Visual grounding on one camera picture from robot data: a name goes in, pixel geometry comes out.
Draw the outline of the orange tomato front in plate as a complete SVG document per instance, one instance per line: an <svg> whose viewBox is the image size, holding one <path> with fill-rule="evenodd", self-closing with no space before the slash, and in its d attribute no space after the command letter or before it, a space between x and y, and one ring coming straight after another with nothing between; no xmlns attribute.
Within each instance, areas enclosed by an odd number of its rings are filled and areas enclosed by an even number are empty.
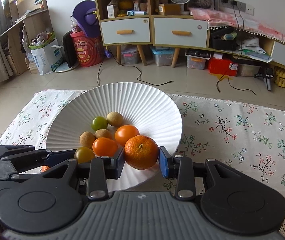
<svg viewBox="0 0 285 240"><path fill-rule="evenodd" d="M93 142L93 151L98 157L113 157L118 150L117 143L109 138L98 138Z"/></svg>

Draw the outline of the yellow green tomato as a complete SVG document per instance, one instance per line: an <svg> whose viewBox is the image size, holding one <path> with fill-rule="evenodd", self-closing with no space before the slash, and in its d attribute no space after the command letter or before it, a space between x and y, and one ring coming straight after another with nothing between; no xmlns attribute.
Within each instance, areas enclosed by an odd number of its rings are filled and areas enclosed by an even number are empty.
<svg viewBox="0 0 285 240"><path fill-rule="evenodd" d="M79 164L83 164L90 162L92 159L96 158L96 156L92 149L82 146L76 150L74 158L77 159Z"/></svg>

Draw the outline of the orange tomato in plate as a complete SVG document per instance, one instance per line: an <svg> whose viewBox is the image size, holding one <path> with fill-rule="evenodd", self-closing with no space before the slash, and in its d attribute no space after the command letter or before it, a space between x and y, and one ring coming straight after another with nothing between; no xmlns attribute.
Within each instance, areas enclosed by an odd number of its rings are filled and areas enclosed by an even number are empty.
<svg viewBox="0 0 285 240"><path fill-rule="evenodd" d="M139 135L139 130L133 126L133 125L123 125L119 127L115 132L115 141L121 145L125 146L126 142L131 139L132 137L135 137Z"/></svg>
<svg viewBox="0 0 285 240"><path fill-rule="evenodd" d="M118 150L117 143L109 138L98 138L93 142L93 151L98 157L113 157Z"/></svg>

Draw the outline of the white paper bag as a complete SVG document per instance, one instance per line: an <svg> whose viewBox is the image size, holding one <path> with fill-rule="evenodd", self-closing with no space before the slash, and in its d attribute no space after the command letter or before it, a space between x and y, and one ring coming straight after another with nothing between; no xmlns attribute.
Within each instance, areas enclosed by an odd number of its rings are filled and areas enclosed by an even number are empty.
<svg viewBox="0 0 285 240"><path fill-rule="evenodd" d="M63 55L57 38L42 48L31 50L31 54L40 75L54 72L63 62Z"/></svg>

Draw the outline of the red box under bench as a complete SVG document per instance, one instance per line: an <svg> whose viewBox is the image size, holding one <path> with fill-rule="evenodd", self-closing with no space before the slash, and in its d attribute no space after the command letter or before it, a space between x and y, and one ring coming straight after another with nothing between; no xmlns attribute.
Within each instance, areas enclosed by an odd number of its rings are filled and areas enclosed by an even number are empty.
<svg viewBox="0 0 285 240"><path fill-rule="evenodd" d="M230 59L211 58L208 61L208 70L210 74L237 76L238 64L233 63Z"/></svg>

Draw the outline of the clear storage bin small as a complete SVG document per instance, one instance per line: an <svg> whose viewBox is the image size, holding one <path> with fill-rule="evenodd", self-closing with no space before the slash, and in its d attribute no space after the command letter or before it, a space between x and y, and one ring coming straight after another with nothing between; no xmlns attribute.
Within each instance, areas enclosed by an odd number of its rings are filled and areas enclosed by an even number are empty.
<svg viewBox="0 0 285 240"><path fill-rule="evenodd" d="M134 65L140 62L138 48L135 45L124 45L121 49L121 55L126 65Z"/></svg>

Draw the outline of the small mandarin orange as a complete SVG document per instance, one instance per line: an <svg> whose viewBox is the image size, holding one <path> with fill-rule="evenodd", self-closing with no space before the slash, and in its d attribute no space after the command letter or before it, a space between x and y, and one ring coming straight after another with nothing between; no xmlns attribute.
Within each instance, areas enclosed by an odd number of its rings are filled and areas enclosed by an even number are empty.
<svg viewBox="0 0 285 240"><path fill-rule="evenodd" d="M124 147L125 161L136 170L153 167L159 155L158 145L150 137L137 135L130 138Z"/></svg>

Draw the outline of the black stand panel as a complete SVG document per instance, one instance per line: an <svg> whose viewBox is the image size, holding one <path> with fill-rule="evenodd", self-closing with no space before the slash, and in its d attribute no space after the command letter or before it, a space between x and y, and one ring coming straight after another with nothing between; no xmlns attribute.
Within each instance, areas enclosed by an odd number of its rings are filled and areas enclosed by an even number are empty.
<svg viewBox="0 0 285 240"><path fill-rule="evenodd" d="M78 57L71 34L72 31L69 31L63 36L65 59L70 69L78 66Z"/></svg>

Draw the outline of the white drawer cabinet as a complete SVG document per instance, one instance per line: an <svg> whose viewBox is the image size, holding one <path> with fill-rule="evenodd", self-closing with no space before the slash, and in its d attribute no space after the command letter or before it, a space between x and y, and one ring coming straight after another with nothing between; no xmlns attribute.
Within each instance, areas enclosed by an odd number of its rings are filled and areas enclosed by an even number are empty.
<svg viewBox="0 0 285 240"><path fill-rule="evenodd" d="M95 0L104 46L116 46L121 63L121 46L135 45L141 61L147 65L143 45L152 44L152 0Z"/></svg>
<svg viewBox="0 0 285 240"><path fill-rule="evenodd" d="M209 46L207 21L194 20L183 5L169 0L153 0L151 5L152 43L174 49L171 66L175 67L182 48L206 49Z"/></svg>

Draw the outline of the longan in plate front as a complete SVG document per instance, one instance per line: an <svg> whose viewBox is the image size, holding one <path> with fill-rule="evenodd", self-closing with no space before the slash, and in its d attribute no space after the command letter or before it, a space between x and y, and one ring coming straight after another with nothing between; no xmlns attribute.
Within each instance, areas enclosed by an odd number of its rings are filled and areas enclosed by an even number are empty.
<svg viewBox="0 0 285 240"><path fill-rule="evenodd" d="M87 131L83 132L79 137L79 143L83 147L87 147L87 148L92 148L95 140L96 140L95 135L93 133L87 132Z"/></svg>

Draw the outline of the left white drawer cabinet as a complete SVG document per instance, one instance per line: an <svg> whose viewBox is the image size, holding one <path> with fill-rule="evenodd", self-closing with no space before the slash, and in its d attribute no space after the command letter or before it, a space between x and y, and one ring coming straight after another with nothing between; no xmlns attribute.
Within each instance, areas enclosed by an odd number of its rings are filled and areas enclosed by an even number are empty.
<svg viewBox="0 0 285 240"><path fill-rule="evenodd" d="M135 45L141 61L147 65L143 45L152 44L152 0L95 0L104 46L116 46L121 63L121 46Z"/></svg>

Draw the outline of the right white drawer cabinet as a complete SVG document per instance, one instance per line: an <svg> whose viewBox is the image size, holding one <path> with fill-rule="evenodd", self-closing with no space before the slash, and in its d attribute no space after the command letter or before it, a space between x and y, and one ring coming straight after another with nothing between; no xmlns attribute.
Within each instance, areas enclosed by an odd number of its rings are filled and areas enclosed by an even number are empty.
<svg viewBox="0 0 285 240"><path fill-rule="evenodd" d="M152 43L174 49L171 66L175 67L182 48L206 49L209 46L207 21L194 20L183 5L169 0L153 0L151 5Z"/></svg>

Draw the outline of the orange tomato back in plate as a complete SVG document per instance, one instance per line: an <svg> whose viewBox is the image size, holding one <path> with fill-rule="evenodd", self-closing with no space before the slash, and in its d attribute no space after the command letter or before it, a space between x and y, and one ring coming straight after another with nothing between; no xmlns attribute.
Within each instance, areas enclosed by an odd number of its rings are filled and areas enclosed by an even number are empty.
<svg viewBox="0 0 285 240"><path fill-rule="evenodd" d="M133 126L133 125L123 125L119 127L115 132L115 141L121 145L125 146L126 142L131 139L132 137L135 137L139 135L139 130Z"/></svg>

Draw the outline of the clear storage bin blue lid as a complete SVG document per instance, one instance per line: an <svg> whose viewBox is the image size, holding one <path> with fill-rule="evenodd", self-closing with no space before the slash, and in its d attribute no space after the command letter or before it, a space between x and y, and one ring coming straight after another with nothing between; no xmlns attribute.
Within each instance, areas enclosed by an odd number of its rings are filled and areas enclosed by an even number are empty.
<svg viewBox="0 0 285 240"><path fill-rule="evenodd" d="M174 57L175 49L170 47L150 46L153 59L157 66L170 66Z"/></svg>

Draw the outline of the floral tablecloth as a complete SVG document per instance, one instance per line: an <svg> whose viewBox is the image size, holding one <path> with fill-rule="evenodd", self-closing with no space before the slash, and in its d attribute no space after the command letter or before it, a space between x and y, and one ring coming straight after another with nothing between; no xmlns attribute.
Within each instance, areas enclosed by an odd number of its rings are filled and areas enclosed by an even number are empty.
<svg viewBox="0 0 285 240"><path fill-rule="evenodd" d="M0 138L53 152L79 148L97 116L118 112L123 122L172 154L202 163L216 159L285 198L285 111L248 103L168 95L138 83L35 94ZM285 219L280 228L285 236Z"/></svg>

